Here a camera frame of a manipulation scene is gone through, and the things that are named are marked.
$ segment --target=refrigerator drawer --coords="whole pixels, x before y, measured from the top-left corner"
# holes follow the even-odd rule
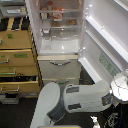
[[[0,49],[31,48],[28,31],[0,32]]]
[[[26,50],[1,50],[0,66],[27,66],[34,65],[31,49]]]
[[[79,78],[76,79],[52,79],[52,80],[43,80],[44,86],[50,82],[55,82],[57,83],[60,87],[64,87],[68,84],[74,84],[78,85],[79,84]]]
[[[42,78],[79,78],[81,65],[78,60],[39,60]]]
[[[0,67],[0,77],[15,77],[15,76],[36,76],[38,75],[37,67],[34,66],[14,66]]]
[[[25,82],[0,82],[0,93],[29,93],[39,91],[38,77],[36,80]]]

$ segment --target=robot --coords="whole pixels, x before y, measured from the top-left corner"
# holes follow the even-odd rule
[[[40,92],[30,128],[54,126],[63,118],[65,111],[100,112],[118,103],[128,101],[128,70],[117,74],[109,85],[101,80],[93,85],[72,85],[59,87],[48,83]]]

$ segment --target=glass shelf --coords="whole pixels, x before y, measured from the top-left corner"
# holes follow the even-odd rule
[[[68,19],[68,20],[62,20],[62,21],[43,21],[41,25],[41,29],[78,29],[80,25],[77,23],[76,19]]]
[[[78,19],[78,17],[63,17],[62,20],[70,20],[70,19]],[[42,19],[42,20],[52,20],[54,21],[54,17],[53,16],[50,16],[48,17],[47,19]]]
[[[59,10],[39,10],[38,13],[70,13],[70,12],[80,12],[79,9],[63,9],[62,11]]]

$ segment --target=refrigerator shelf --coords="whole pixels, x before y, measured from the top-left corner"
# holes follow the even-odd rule
[[[128,2],[124,0],[114,0],[118,5],[128,11]]]
[[[38,13],[70,13],[70,12],[80,12],[79,9],[63,9],[62,11],[57,10],[39,10]]]
[[[63,20],[69,20],[69,19],[74,19],[75,20],[75,19],[78,19],[78,17],[75,17],[75,16],[74,17],[73,16],[72,17],[63,17],[62,21]],[[42,20],[51,20],[51,21],[53,21],[54,17],[48,17],[47,19],[42,19]]]
[[[43,20],[41,23],[41,29],[55,29],[55,30],[65,30],[65,29],[70,29],[70,30],[76,30],[80,28],[80,25],[76,19],[71,19],[71,20],[62,20],[62,21],[47,21]]]

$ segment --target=white refrigerator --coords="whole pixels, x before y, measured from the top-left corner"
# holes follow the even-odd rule
[[[127,0],[25,2],[44,83],[79,84],[81,65],[95,83],[128,69]]]

